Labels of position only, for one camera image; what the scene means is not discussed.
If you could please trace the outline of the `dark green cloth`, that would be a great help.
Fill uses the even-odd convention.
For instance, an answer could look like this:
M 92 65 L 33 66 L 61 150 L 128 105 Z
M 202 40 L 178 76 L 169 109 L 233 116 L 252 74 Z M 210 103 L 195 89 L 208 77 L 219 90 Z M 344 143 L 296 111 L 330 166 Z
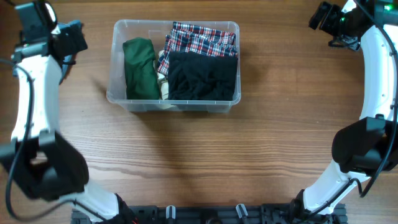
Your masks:
M 158 100 L 160 90 L 154 68 L 152 41 L 137 37 L 123 43 L 126 96 L 128 100 Z

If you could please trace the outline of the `clear plastic storage container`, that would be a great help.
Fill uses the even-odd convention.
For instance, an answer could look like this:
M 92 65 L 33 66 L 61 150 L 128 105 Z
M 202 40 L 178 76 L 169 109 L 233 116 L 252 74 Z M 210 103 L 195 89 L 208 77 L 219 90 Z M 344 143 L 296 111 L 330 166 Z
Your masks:
M 124 76 L 123 43 L 136 37 L 150 39 L 156 52 L 165 45 L 165 36 L 173 27 L 172 21 L 123 19 L 115 23 L 109 83 L 106 97 L 110 103 L 117 104 L 130 112 L 146 111 L 207 111 L 209 113 L 227 113 L 241 100 L 241 63 L 237 64 L 236 86 L 231 101 L 204 100 L 129 100 L 126 96 Z

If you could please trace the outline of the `cream cloth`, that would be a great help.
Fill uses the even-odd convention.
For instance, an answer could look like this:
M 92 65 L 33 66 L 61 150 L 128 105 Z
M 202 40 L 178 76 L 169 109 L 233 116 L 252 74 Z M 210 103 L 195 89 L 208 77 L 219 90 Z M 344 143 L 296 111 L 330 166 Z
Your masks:
M 161 59 L 161 56 L 164 55 L 164 50 L 161 50 L 158 52 L 158 57 L 157 57 L 157 61 L 154 64 L 154 68 L 157 74 L 157 84 L 160 90 L 160 96 L 159 96 L 159 100 L 168 100 L 169 97 L 169 83 L 168 83 L 168 79 L 167 77 L 163 74 L 160 73 L 158 71 L 158 67 L 159 67 L 159 60 Z M 159 104 L 157 106 L 160 110 L 174 110 L 177 109 L 177 106 L 175 105 L 171 105 L 171 104 Z

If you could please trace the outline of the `red plaid cloth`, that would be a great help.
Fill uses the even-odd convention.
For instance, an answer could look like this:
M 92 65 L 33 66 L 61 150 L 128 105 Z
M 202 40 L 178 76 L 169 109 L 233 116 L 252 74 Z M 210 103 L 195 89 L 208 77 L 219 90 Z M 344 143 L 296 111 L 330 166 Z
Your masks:
M 169 70 L 171 52 L 193 52 L 209 57 L 237 57 L 236 34 L 207 27 L 173 22 L 170 34 L 165 36 L 163 52 L 159 56 L 157 71 L 165 76 Z

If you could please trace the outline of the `black cloth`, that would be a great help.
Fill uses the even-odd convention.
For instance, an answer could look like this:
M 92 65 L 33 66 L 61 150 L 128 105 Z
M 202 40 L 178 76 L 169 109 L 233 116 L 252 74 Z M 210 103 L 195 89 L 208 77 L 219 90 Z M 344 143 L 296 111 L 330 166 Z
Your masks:
M 169 54 L 169 99 L 231 101 L 238 58 L 210 57 L 193 52 Z

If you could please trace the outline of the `light blue cloth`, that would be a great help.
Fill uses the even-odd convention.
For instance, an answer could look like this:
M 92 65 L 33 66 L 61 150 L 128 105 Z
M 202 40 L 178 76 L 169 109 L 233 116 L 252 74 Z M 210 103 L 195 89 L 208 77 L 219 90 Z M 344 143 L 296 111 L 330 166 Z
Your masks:
M 60 78 L 59 85 L 61 85 L 62 82 L 64 81 L 64 79 L 66 79 L 72 66 L 76 64 L 75 57 L 76 57 L 76 55 L 68 55 L 64 58 L 62 66 L 61 66 L 62 76 Z

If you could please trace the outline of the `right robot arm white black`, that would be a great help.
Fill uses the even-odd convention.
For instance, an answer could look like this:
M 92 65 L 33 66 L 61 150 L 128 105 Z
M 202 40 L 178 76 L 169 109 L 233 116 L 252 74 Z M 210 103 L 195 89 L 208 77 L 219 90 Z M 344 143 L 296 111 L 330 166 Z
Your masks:
M 397 4 L 323 1 L 308 25 L 330 34 L 330 47 L 362 51 L 364 101 L 359 120 L 336 133 L 323 174 L 291 201 L 291 223 L 325 223 L 348 193 L 365 197 L 380 173 L 397 165 Z

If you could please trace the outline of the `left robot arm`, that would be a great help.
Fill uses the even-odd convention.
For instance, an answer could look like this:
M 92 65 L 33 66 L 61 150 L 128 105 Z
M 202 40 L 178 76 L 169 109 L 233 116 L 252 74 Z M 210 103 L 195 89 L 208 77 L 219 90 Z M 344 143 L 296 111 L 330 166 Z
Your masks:
M 85 158 L 62 135 L 59 125 L 59 87 L 75 55 L 87 49 L 80 21 L 58 22 L 48 1 L 15 6 L 22 30 L 7 60 L 19 80 L 19 104 L 11 141 L 1 147 L 1 165 L 8 173 L 5 203 L 11 217 L 23 217 L 11 204 L 16 184 L 31 200 L 71 205 L 92 223 L 137 223 L 138 218 L 115 193 L 89 177 Z

